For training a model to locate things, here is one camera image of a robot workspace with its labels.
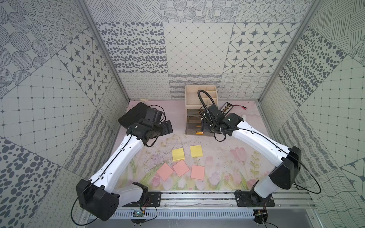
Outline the translucent drawer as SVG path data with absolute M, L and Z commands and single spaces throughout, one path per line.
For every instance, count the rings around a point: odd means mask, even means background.
M 204 135 L 204 132 L 201 130 L 201 121 L 202 118 L 200 116 L 188 116 L 186 118 L 186 135 Z
M 202 109 L 187 109 L 186 115 L 187 116 L 201 116 L 204 110 Z

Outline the yellow sticky pad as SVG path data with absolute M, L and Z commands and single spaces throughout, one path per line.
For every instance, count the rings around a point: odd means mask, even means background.
M 173 149 L 172 150 L 172 157 L 173 157 L 173 161 L 180 161 L 180 160 L 184 160 L 185 159 L 185 155 L 184 155 L 184 150 L 183 148 L 179 148 L 179 149 Z
M 201 145 L 190 146 L 191 156 L 193 158 L 202 157 L 203 151 Z

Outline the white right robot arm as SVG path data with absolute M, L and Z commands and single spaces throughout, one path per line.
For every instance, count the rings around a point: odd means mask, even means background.
M 197 91 L 203 111 L 199 111 L 208 129 L 214 134 L 232 136 L 262 154 L 274 165 L 274 169 L 250 190 L 250 198 L 258 202 L 268 198 L 278 189 L 289 190 L 301 169 L 301 150 L 286 147 L 256 131 L 235 113 L 225 114 L 218 109 L 213 98 L 204 90 Z

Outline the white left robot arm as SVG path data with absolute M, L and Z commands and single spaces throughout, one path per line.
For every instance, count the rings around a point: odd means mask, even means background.
M 134 156 L 147 146 L 150 139 L 173 133 L 170 121 L 153 123 L 141 120 L 131 125 L 118 149 L 89 180 L 81 179 L 76 186 L 80 207 L 96 218 L 107 221 L 119 206 L 137 203 L 145 206 L 149 202 L 148 187 L 134 182 L 116 190 L 121 174 Z

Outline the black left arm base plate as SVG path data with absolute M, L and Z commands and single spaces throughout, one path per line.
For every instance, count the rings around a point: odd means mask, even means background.
M 159 207 L 161 203 L 161 194 L 161 192 L 143 193 L 139 201 L 128 203 L 123 207 Z

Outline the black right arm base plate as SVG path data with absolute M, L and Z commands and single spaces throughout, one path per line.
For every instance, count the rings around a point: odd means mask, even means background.
M 262 198 L 255 192 L 236 190 L 234 195 L 238 207 L 275 207 L 272 194 Z

